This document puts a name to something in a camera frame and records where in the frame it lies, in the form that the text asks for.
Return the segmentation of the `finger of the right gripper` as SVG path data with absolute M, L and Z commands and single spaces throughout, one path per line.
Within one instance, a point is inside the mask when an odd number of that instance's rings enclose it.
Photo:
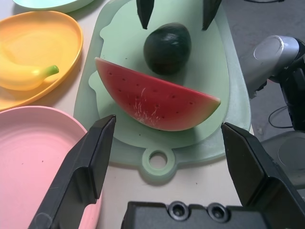
M 153 12 L 154 0 L 136 0 L 136 6 L 142 28 L 146 30 Z
M 222 0 L 203 0 L 203 30 L 206 31 L 215 18 Z

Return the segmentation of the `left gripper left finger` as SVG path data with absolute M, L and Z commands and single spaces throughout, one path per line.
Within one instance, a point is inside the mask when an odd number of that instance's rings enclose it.
M 109 164 L 116 116 L 96 121 L 64 158 L 35 213 L 31 229 L 77 229 L 96 204 Z

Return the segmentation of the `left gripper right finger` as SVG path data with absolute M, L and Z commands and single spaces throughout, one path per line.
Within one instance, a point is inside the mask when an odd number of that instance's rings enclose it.
M 272 229 L 303 229 L 305 202 L 258 139 L 230 123 L 223 123 L 221 130 L 241 204 L 259 211 Z

